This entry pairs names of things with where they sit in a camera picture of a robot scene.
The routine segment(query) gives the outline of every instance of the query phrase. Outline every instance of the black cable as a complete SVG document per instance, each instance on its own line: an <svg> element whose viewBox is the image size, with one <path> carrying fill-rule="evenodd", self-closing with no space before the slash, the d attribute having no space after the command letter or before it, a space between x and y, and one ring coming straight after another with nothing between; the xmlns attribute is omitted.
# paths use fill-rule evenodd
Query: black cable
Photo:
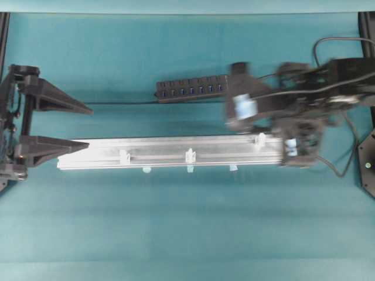
<svg viewBox="0 0 375 281"><path fill-rule="evenodd" d="M271 78L271 77L274 77L276 76L277 74L276 73L272 73L272 74L267 74L267 75L263 75L261 77L258 77L257 79L266 79L266 78Z"/></svg>
<svg viewBox="0 0 375 281"><path fill-rule="evenodd" d="M316 54L316 48L320 43L322 43L324 41L365 41L365 42L368 42L368 43L375 46L375 41L373 41L371 39L367 39L367 38L361 38L361 37L325 37L325 38L321 38L321 39L319 39L318 41L315 42L315 44L312 48L312 52L313 52L314 59L315 59L315 62L316 62L317 66L320 66L320 64L319 64L319 60L318 60L318 55Z"/></svg>
<svg viewBox="0 0 375 281"><path fill-rule="evenodd" d="M373 77L373 76L375 76L375 71L370 72L370 73L365 74L365 75L362 75L362 76L357 77L357 78L337 82L337 83L334 83L334 84L331 84L331 85L328 85L328 86L325 86L325 87L322 87L322 88L318 88L318 89L315 89L315 90L293 90L293 91L272 92L272 93L266 94L266 95L259 95L257 97L251 97L251 99L257 100L257 99L260 99L260 98L274 97L276 95L316 94L317 92L324 92L324 91L331 90L333 88L341 87L341 86L344 86L344 85L348 85L348 84L351 84L351 83L357 83L359 81L369 79L370 77Z"/></svg>
<svg viewBox="0 0 375 281"><path fill-rule="evenodd" d="M356 127L354 126L354 123L349 119L349 117L346 115L346 113L342 113L343 117L345 118L347 124L349 125L350 127L350 130L352 131L353 133L353 136L354 136L354 144L353 144L353 149L352 149L352 152L350 154L350 157L346 163L346 166L345 166L345 169L344 171L342 171L341 173L338 171L338 169L335 167L335 165L333 165L330 161L328 161L327 159L325 159L324 157L320 156L320 155L317 155L317 159L320 160L321 162L323 162L325 165L327 165L329 168L331 168L333 170L333 172L335 172L335 174L337 175L337 177L345 177L349 167L350 167L350 164L351 162L353 161L353 158L354 158L354 155L356 153L356 150L357 150L357 147L358 147L358 144L359 144L359 136L358 136L358 133L357 133L357 130L356 130Z"/></svg>

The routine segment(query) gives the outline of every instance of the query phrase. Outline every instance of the black frame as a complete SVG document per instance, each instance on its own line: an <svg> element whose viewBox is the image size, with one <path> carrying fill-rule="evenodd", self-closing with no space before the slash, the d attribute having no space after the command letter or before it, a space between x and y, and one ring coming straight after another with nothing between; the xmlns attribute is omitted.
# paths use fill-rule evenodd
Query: black frame
<svg viewBox="0 0 375 281"><path fill-rule="evenodd" d="M4 70L6 42L8 40L8 29L10 13L0 13L0 81Z"/></svg>

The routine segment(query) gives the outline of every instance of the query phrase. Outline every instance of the teal mat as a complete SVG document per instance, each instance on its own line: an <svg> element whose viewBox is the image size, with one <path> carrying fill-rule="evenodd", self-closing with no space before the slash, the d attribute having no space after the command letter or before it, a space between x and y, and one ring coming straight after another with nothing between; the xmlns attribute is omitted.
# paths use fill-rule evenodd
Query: teal mat
<svg viewBox="0 0 375 281"><path fill-rule="evenodd" d="M372 0L2 0L1 11L111 14L269 14L372 11Z"/></svg>
<svg viewBox="0 0 375 281"><path fill-rule="evenodd" d="M57 138L230 133L220 103L154 100L155 82L225 73L257 76L311 63L324 36L357 36L357 14L264 16L12 15L6 64L90 103L94 115L37 112L32 134ZM359 43L319 47L361 56ZM349 112L364 137L368 108ZM328 129L322 155L343 168L352 135ZM65 171L56 161L0 196L1 280L373 280L375 200L357 163L345 179L322 164Z"/></svg>

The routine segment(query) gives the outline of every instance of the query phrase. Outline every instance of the metal rail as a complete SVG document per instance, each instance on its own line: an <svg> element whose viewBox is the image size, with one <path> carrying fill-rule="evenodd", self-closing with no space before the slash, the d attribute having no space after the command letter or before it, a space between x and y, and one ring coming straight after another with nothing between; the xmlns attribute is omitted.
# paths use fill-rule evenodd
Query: metal rail
<svg viewBox="0 0 375 281"><path fill-rule="evenodd" d="M272 135L79 139L87 149L59 157L57 167L122 169L145 167L272 165L282 158L282 140Z"/></svg>

